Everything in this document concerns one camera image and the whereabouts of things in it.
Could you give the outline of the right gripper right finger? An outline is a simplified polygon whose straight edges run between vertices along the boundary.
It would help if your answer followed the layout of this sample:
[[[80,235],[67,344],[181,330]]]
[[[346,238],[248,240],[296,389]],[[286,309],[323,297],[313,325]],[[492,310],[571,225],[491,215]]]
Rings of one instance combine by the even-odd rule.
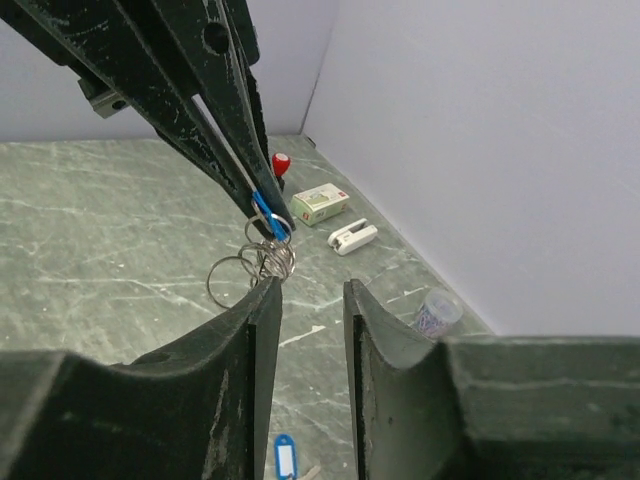
[[[634,337],[431,341],[345,283],[361,479],[635,479]]]

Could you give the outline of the metal disc keyring holder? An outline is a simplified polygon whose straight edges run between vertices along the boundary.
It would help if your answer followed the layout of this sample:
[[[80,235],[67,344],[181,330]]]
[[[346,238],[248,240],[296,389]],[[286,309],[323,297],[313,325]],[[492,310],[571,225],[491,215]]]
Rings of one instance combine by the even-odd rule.
[[[249,289],[256,287],[262,280],[269,277],[278,277],[282,282],[288,280],[296,268],[296,253],[289,243],[281,243],[275,238],[253,240],[250,230],[256,230],[256,223],[264,223],[255,215],[249,218],[244,225],[244,236],[246,242],[238,249],[235,255],[226,256],[214,262],[205,280],[205,289],[208,298],[218,307],[227,310],[229,306],[220,301],[212,290],[212,277],[215,271],[224,263],[237,262],[249,277]]]

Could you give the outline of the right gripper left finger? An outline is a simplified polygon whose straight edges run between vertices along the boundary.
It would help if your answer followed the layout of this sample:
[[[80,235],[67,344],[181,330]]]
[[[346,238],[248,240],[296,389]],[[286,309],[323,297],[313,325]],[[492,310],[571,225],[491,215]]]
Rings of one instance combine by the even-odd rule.
[[[281,320],[271,277],[128,365],[3,352],[2,477],[262,478]]]

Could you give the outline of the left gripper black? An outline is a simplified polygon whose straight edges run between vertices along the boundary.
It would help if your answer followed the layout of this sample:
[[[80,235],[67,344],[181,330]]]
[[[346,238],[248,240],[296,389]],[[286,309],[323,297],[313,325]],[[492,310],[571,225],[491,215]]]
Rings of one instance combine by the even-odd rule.
[[[257,35],[244,1],[4,1],[1,18],[79,77],[108,118],[133,108],[246,217],[252,192],[289,224],[267,158]]]

